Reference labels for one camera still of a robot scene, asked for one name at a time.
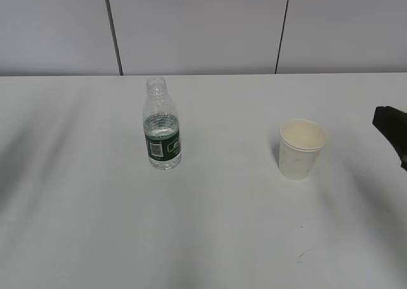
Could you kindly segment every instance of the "green label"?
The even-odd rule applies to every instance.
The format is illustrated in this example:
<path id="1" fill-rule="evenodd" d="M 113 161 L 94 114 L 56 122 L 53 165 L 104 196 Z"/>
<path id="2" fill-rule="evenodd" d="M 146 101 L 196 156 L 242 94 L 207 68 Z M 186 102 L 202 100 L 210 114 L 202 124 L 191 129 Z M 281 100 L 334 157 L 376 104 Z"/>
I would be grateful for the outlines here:
<path id="1" fill-rule="evenodd" d="M 146 136 L 148 156 L 157 161 L 169 161 L 181 152 L 179 130 L 175 135 L 164 140 L 154 140 Z"/>

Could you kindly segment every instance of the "white table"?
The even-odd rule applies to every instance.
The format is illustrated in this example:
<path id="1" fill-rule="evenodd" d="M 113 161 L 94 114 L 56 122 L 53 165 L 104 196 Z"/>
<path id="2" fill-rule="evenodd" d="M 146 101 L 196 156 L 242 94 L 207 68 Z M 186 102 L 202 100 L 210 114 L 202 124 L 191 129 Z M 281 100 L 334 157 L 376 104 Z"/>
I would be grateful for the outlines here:
<path id="1" fill-rule="evenodd" d="M 171 171 L 145 80 L 0 78 L 1 288 L 406 288 L 407 173 L 371 121 L 407 74 L 168 76 Z M 273 156 L 291 118 L 329 135 L 302 182 Z"/>

